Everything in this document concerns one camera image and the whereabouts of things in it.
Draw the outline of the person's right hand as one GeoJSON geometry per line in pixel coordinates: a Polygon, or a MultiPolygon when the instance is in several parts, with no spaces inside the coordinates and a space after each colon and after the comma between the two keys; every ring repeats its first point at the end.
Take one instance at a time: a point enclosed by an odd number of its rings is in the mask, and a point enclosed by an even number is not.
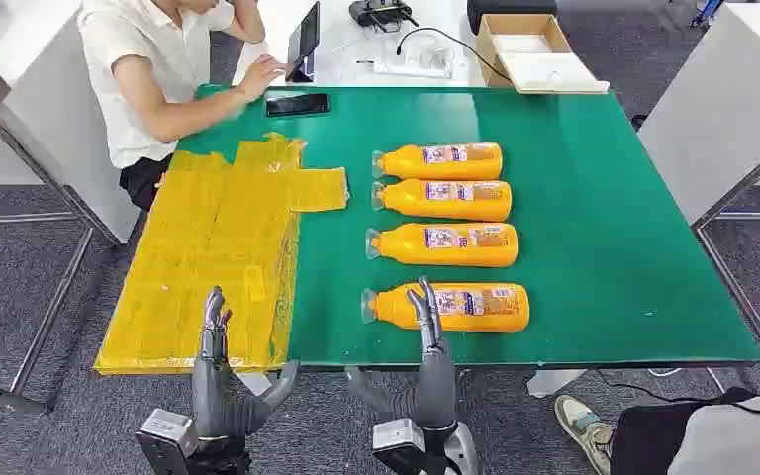
{"type": "Polygon", "coordinates": [[[242,104],[258,99],[269,85],[289,68],[289,64],[281,63],[269,54],[261,55],[248,67],[237,86],[242,104]]]}

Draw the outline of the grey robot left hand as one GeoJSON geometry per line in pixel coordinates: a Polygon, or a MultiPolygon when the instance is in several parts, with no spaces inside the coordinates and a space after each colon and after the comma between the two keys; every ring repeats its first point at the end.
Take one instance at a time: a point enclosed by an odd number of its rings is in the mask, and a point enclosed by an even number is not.
{"type": "Polygon", "coordinates": [[[239,379],[228,361],[228,321],[223,291],[214,287],[205,300],[199,351],[192,374],[192,407],[198,435],[245,440],[257,432],[283,404],[298,379],[300,363],[288,361],[276,384],[260,396],[244,396],[234,385],[239,379]]]}

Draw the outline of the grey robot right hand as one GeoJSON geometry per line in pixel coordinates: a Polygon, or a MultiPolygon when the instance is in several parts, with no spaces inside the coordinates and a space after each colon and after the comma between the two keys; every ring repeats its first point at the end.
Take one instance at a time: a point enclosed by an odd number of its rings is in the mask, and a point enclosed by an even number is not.
{"type": "Polygon", "coordinates": [[[348,388],[383,420],[410,418],[428,430],[450,428],[456,424],[456,370],[449,343],[443,335],[436,293],[426,277],[418,279],[420,292],[409,290],[421,333],[421,363],[416,388],[388,396],[369,385],[356,366],[344,369],[348,388]]]}

